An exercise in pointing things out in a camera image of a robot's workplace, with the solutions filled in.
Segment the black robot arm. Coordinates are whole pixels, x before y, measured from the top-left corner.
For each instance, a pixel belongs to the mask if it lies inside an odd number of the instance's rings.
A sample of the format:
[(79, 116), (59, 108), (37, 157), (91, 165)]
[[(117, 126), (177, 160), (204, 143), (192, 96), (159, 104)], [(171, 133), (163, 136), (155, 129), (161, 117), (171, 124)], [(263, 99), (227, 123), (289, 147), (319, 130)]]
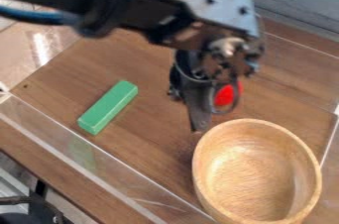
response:
[(253, 0), (15, 0), (39, 5), (27, 11), (0, 6), (0, 17), (39, 25), (69, 26), (87, 38), (116, 29), (139, 33), (173, 50), (169, 96), (184, 102), (191, 129), (208, 129), (223, 87), (236, 87), (257, 71), (264, 54), (263, 25)]

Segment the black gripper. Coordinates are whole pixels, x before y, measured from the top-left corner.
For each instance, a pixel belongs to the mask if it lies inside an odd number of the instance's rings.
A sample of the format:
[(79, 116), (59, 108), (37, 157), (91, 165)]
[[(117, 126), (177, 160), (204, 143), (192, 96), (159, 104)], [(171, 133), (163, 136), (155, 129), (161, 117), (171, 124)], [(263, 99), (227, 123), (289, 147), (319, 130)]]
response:
[(231, 113), (239, 105), (240, 97), (228, 105), (225, 111), (215, 105), (216, 91), (224, 85), (236, 85), (239, 80), (233, 77), (229, 83), (216, 83), (207, 76), (193, 75), (192, 62), (199, 54), (188, 51), (176, 51), (169, 69), (168, 96), (173, 101), (183, 101), (188, 109), (191, 131), (205, 132), (211, 126), (212, 116)]

